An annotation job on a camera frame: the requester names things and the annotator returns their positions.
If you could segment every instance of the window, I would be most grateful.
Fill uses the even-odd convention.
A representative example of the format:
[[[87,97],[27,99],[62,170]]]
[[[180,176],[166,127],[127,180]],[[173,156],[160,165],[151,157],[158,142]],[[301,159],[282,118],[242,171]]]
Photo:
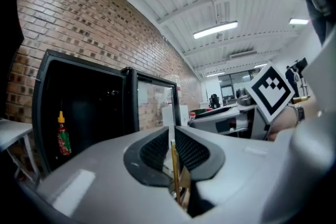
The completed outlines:
[[[236,93],[236,90],[238,90],[239,88],[244,88],[245,83],[251,80],[251,77],[248,71],[231,74],[230,76],[231,76],[234,93]]]
[[[260,69],[253,69],[244,72],[229,74],[218,77],[219,86],[222,91],[223,104],[235,102],[236,100],[236,90],[239,88],[244,88],[245,83],[253,79]]]

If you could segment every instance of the person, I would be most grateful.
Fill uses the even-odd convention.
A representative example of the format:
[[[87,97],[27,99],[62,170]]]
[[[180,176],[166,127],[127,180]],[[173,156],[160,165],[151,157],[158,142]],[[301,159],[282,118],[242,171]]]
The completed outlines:
[[[288,80],[289,84],[292,86],[295,94],[294,97],[300,97],[299,95],[299,90],[298,90],[298,86],[295,82],[295,78],[294,78],[294,72],[290,69],[289,66],[286,66],[287,71],[285,73],[286,79]]]
[[[319,107],[315,96],[311,96],[307,101],[298,103],[305,113],[305,119],[318,116]],[[296,112],[290,106],[286,106],[281,113],[272,121],[268,141],[274,141],[280,131],[296,127],[298,119]]]
[[[300,81],[300,75],[298,73],[298,69],[294,70],[294,81],[296,82],[296,84],[298,84],[298,82]]]

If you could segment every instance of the brick wall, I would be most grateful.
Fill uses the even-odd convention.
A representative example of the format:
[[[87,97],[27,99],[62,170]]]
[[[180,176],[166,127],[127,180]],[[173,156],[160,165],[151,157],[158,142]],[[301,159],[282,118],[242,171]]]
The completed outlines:
[[[13,63],[7,87],[6,116],[30,123],[37,70],[46,49],[116,69],[131,66],[181,79],[180,104],[199,108],[201,86],[190,68],[159,31],[126,0],[17,0],[25,40]],[[140,106],[140,126],[162,124],[152,89]]]

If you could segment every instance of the ceiling light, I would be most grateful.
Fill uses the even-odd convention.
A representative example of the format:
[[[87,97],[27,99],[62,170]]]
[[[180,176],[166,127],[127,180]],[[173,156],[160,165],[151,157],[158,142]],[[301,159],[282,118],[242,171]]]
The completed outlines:
[[[254,68],[258,68],[258,67],[264,67],[265,65],[267,65],[267,63],[263,63],[262,65],[257,65],[257,66],[254,66]]]
[[[211,74],[211,75],[207,75],[207,77],[212,77],[212,76],[221,75],[221,74],[225,74],[225,72],[222,72],[222,73],[217,73],[217,74]]]
[[[303,19],[291,19],[289,21],[290,25],[306,25],[309,22],[309,20],[303,20]]]
[[[224,31],[224,30],[228,30],[228,29],[232,29],[232,28],[236,28],[238,26],[238,22],[234,21],[234,22],[229,22],[229,23],[223,23],[220,25],[216,25],[210,28],[206,28],[202,31],[198,31],[196,33],[194,33],[194,38],[198,39],[200,37],[204,37],[213,33],[217,33],[220,31]]]

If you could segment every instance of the white table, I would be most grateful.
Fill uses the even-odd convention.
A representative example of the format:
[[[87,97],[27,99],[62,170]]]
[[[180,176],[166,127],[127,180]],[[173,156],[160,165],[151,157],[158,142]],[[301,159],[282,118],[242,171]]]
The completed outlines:
[[[40,178],[40,173],[37,168],[37,165],[34,161],[32,149],[29,142],[28,134],[33,130],[33,126],[29,123],[15,122],[0,119],[0,152],[7,150],[11,156],[13,162],[17,165],[18,169],[15,173],[15,177],[18,175],[21,170],[33,183],[38,183]],[[24,168],[23,164],[10,153],[8,148],[13,145],[15,142],[19,141],[21,138],[24,139],[28,157],[35,172],[35,175],[32,177],[31,174]]]

